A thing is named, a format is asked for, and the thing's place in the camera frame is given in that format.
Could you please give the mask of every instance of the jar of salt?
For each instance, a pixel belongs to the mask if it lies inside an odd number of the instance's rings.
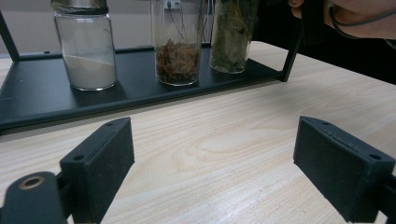
[[[70,85],[100,91],[117,82],[106,0],[51,0]]]

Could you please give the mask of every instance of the wall socket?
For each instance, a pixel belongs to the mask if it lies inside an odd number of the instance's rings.
[[[177,4],[180,4],[180,0],[163,0],[163,8],[168,9],[170,5],[171,9],[178,9]]]

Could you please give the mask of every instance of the glass jar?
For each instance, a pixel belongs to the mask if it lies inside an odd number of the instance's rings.
[[[210,66],[222,73],[246,70],[260,0],[218,0],[215,4]]]
[[[106,1],[52,0],[51,5],[70,85],[82,91],[114,86],[115,52]]]
[[[156,77],[173,86],[198,80],[204,0],[151,0]]]

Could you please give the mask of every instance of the light wood tabletop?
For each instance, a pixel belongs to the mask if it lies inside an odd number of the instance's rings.
[[[278,70],[286,54],[250,48],[251,59]],[[0,60],[1,83],[10,66]],[[293,164],[300,116],[396,158],[396,86],[298,55],[286,83],[0,136],[0,201],[13,181],[59,173],[59,160],[102,124],[131,117],[135,164],[103,223],[345,223]]]

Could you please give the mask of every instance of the spice rack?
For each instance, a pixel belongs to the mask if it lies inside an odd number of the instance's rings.
[[[302,39],[299,24],[282,71],[248,60],[247,71],[239,75],[212,70],[210,45],[203,44],[199,81],[183,87],[156,80],[153,48],[118,49],[119,82],[104,91],[78,91],[69,86],[61,54],[21,56],[18,53],[1,11],[0,34],[13,61],[0,90],[0,135],[270,80],[287,81]]]

